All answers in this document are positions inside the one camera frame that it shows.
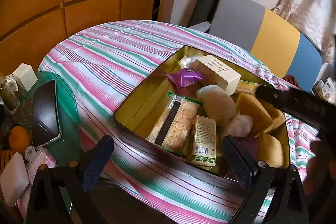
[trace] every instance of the tablecloth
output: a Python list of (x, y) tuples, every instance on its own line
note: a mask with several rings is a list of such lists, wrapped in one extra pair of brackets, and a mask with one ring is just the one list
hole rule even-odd
[[(110, 22), (78, 32), (56, 45), (39, 70), (61, 75), (76, 97), (84, 150), (109, 134), (115, 151), (104, 173), (130, 195), (177, 223), (227, 223), (243, 202), (226, 189), (169, 168), (129, 147), (118, 138), (113, 112), (158, 65), (184, 45), (235, 63), (280, 90), (290, 86), (274, 76), (249, 52), (212, 35), (155, 21)], [(290, 160), (302, 180), (313, 156), (309, 144), (317, 131), (286, 116)], [(256, 222), (261, 222), (267, 197)]]

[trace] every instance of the barcode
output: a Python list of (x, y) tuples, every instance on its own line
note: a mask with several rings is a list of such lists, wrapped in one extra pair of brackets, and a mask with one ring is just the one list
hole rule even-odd
[(208, 154), (208, 148), (203, 146), (196, 146), (195, 153), (207, 155)]
[(182, 103), (183, 97), (175, 95), (168, 108), (172, 108), (176, 101)]

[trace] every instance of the black phone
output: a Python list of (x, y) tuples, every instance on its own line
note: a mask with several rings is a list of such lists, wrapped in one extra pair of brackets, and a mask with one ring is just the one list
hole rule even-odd
[(32, 118), (31, 129), (35, 148), (61, 137), (55, 80), (45, 83), (34, 92)]

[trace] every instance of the curtain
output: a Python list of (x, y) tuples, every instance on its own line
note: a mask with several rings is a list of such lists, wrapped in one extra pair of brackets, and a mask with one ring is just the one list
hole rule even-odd
[(335, 0), (281, 0), (274, 12), (314, 44), (324, 63), (335, 62)]

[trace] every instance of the small carton box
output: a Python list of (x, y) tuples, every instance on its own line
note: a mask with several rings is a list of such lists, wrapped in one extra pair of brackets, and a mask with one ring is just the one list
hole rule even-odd
[(216, 121), (197, 115), (192, 128), (191, 163), (216, 165)]
[(24, 63), (17, 67), (17, 69), (13, 72), (13, 76), (18, 85), (27, 92), (37, 82), (37, 77), (33, 68)]
[(218, 85), (227, 95), (235, 92), (241, 76), (212, 55), (197, 58), (195, 69), (205, 76), (201, 81), (203, 85)]

